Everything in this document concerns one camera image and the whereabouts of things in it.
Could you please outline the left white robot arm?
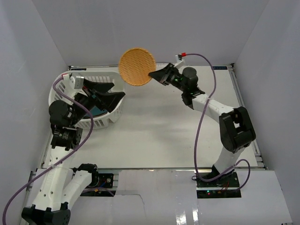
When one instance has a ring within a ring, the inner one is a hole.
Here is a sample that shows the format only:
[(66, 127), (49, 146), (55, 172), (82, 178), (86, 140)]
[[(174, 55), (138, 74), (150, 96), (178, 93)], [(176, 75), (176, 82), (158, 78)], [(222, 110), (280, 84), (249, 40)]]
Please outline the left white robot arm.
[(112, 82), (93, 82), (63, 74), (52, 86), (56, 97), (49, 103), (52, 130), (48, 168), (32, 179), (43, 178), (36, 198), (22, 210), (30, 225), (67, 225), (71, 208), (86, 187), (99, 182), (97, 166), (82, 164), (71, 168), (75, 153), (89, 139), (94, 126), (93, 108), (113, 112), (125, 96), (111, 92)]

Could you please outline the dark teal angular plate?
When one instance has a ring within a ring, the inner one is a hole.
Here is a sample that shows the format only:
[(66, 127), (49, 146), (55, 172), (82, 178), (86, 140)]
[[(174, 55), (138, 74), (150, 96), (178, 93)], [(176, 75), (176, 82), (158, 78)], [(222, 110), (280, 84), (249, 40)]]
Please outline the dark teal angular plate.
[(108, 111), (99, 109), (98, 107), (95, 106), (90, 110), (90, 113), (92, 114), (93, 117), (98, 117), (107, 114)]

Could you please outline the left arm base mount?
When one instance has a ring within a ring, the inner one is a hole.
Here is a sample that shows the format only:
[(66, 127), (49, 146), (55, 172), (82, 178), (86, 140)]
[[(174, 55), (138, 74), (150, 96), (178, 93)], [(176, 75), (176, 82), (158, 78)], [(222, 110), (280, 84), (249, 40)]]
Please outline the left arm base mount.
[(85, 197), (114, 197), (116, 191), (113, 190), (113, 173), (99, 173), (98, 183), (93, 184), (91, 187), (87, 187), (81, 194)]

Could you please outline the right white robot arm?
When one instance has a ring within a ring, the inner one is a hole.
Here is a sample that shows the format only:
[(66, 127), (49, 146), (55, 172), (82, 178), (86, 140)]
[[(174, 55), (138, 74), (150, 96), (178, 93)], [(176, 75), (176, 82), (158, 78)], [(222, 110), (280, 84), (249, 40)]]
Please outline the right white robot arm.
[(212, 182), (217, 187), (224, 186), (228, 174), (242, 162), (239, 158), (245, 148), (255, 139), (256, 134), (250, 116), (245, 107), (233, 108), (224, 105), (205, 94), (198, 87), (197, 71), (186, 67), (181, 72), (171, 63), (161, 70), (151, 72), (151, 78), (163, 85), (172, 85), (182, 92), (182, 100), (189, 108), (208, 115), (219, 124), (220, 140), (223, 145), (212, 171), (202, 177), (198, 172), (197, 180)]

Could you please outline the orange woven round plate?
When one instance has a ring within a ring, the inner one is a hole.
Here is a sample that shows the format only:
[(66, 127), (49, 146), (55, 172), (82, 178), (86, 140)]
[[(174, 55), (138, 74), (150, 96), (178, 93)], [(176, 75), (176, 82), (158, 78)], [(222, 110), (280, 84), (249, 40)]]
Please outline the orange woven round plate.
[(123, 53), (118, 69), (127, 84), (143, 86), (151, 80), (149, 73), (156, 70), (156, 62), (148, 50), (132, 48)]

